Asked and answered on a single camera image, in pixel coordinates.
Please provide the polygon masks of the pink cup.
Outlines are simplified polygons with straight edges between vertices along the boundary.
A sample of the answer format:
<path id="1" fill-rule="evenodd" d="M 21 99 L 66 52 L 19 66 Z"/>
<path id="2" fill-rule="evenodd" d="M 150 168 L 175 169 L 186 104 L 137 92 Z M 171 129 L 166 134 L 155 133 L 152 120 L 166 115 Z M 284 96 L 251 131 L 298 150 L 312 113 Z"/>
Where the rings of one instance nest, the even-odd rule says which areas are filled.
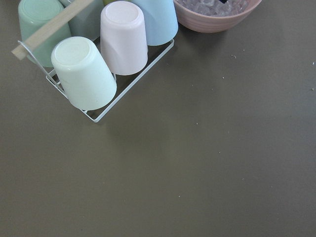
<path id="1" fill-rule="evenodd" d="M 100 50 L 110 71 L 126 76 L 141 71 L 148 61 L 142 10 L 128 1 L 114 1 L 101 12 Z"/>

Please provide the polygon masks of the blue cup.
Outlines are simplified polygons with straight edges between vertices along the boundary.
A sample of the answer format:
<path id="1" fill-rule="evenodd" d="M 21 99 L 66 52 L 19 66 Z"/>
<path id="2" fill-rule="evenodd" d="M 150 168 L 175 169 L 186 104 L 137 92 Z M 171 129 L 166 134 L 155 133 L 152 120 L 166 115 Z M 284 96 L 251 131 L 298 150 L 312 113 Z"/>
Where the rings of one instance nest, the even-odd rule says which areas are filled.
<path id="1" fill-rule="evenodd" d="M 178 22 L 172 0 L 132 0 L 143 11 L 148 46 L 163 45 L 178 31 Z"/>

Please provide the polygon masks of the pink ice bowl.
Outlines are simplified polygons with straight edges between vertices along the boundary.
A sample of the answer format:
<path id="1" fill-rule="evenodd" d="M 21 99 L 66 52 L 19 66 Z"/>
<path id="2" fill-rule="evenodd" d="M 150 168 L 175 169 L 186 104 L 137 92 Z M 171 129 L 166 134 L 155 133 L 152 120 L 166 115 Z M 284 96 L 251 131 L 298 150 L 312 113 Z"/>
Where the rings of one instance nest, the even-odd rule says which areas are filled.
<path id="1" fill-rule="evenodd" d="M 178 22 L 184 27 L 200 33 L 218 33 L 226 31 L 244 20 L 262 1 L 250 0 L 249 5 L 242 13 L 224 16 L 213 17 L 195 13 L 177 1 L 173 1 Z"/>

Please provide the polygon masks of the grey cup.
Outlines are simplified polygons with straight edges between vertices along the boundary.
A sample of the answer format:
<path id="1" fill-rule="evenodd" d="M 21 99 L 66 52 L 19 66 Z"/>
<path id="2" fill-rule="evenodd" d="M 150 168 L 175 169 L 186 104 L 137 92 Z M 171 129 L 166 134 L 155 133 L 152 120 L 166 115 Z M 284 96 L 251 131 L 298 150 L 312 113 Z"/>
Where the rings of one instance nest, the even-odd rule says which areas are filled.
<path id="1" fill-rule="evenodd" d="M 89 6 L 69 21 L 72 36 L 80 36 L 95 41 L 100 37 L 102 0 L 94 0 Z"/>

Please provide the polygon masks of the green cup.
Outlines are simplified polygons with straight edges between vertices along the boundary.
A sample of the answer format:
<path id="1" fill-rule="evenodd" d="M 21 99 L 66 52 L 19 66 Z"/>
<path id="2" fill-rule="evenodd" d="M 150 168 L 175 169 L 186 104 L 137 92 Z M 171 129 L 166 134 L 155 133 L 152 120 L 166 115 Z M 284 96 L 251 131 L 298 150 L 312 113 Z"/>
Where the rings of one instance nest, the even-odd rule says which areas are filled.
<path id="1" fill-rule="evenodd" d="M 22 0 L 18 5 L 19 24 L 22 40 L 26 40 L 52 18 L 64 10 L 58 0 Z M 62 40 L 71 37 L 69 24 L 65 24 L 50 38 L 33 51 L 43 67 L 52 67 L 51 53 Z"/>

